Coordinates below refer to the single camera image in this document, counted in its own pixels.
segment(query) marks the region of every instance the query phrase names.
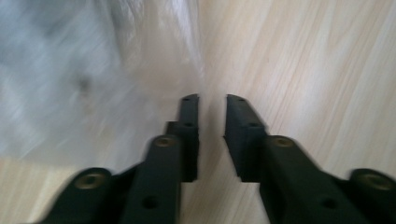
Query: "clear plastic bag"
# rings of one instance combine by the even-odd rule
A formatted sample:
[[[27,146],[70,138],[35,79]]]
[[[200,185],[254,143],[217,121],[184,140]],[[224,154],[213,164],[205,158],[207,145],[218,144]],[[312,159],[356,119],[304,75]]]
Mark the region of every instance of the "clear plastic bag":
[[[0,3],[0,155],[122,170],[203,78],[195,1]]]

